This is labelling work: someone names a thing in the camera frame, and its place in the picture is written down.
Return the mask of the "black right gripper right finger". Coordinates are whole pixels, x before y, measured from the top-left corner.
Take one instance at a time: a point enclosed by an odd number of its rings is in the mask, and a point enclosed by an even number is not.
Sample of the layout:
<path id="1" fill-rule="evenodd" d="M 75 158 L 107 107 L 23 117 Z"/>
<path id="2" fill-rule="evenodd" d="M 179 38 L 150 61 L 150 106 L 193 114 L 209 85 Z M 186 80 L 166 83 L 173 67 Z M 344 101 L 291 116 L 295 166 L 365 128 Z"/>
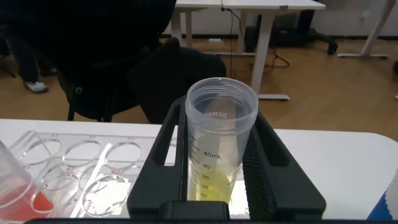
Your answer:
<path id="1" fill-rule="evenodd" d="M 320 220 L 326 201 L 262 114 L 249 133 L 243 176 L 252 220 Z"/>

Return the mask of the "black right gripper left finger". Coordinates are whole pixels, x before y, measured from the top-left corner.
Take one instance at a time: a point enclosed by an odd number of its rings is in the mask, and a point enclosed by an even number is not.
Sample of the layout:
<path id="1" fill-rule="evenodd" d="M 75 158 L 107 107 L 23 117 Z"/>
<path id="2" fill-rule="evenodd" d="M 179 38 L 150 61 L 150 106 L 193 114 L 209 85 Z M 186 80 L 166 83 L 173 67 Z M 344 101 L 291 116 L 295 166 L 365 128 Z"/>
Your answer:
<path id="1" fill-rule="evenodd" d="M 187 199 L 187 117 L 185 97 L 175 100 L 127 198 L 131 218 L 156 218 L 168 202 Z M 166 166 L 170 142 L 177 129 L 175 164 Z"/>

